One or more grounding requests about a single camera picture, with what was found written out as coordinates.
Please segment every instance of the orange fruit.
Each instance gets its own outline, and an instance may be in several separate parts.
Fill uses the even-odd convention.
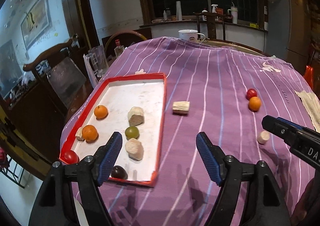
[[[108,115],[108,109],[106,106],[99,105],[94,109],[94,115],[97,119],[105,118]]]
[[[84,126],[82,129],[82,137],[87,142],[94,141],[98,137],[98,131],[93,125]]]
[[[249,100],[249,109],[256,112],[261,106],[261,100],[259,97],[252,97]]]

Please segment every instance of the floor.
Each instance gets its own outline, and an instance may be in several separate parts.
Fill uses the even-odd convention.
[[[15,161],[12,160],[10,167],[14,168],[15,164]],[[20,176],[21,171],[22,167],[18,165],[15,174]],[[21,184],[25,185],[24,189],[0,173],[0,195],[2,199],[21,226],[28,226],[33,203],[41,187],[42,181],[27,171],[24,171]],[[80,225],[87,226],[88,222],[81,204],[77,200],[75,200],[75,204]]]

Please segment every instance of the screw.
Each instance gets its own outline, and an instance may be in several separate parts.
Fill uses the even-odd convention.
[[[235,158],[231,155],[226,156],[227,162],[232,162]]]
[[[265,167],[267,165],[267,163],[263,160],[260,160],[259,165],[261,165],[262,167]]]
[[[93,156],[86,156],[85,158],[84,158],[84,161],[85,162],[91,162],[93,160]]]
[[[60,165],[60,162],[59,161],[56,161],[52,164],[53,167],[58,167]]]

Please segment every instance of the refrigerator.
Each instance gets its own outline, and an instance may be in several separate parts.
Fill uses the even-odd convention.
[[[311,37],[307,0],[268,0],[268,22],[265,52],[304,74]]]

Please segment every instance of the tablecloth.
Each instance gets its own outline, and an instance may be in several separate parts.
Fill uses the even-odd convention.
[[[281,72],[263,69],[264,62]],[[102,81],[132,75],[142,68],[148,73],[167,75],[160,171],[153,189],[107,182],[100,187],[116,225],[204,225],[219,188],[210,181],[197,152],[195,138],[200,131],[225,154],[242,162],[255,164],[265,160],[285,195],[289,212],[293,211],[313,178],[314,169],[290,154],[280,138],[271,136],[266,145],[259,145],[256,140],[263,130],[262,118],[267,114],[313,128],[307,111],[294,93],[295,90],[310,92],[310,88],[291,64],[231,48],[161,37],[127,48]],[[248,109],[245,94],[249,88],[255,88],[262,101],[256,113]],[[190,101],[188,116],[172,115],[174,101]],[[61,144],[84,106],[66,124]],[[81,201],[76,183],[73,191]],[[240,221],[244,197],[242,187],[232,225]]]

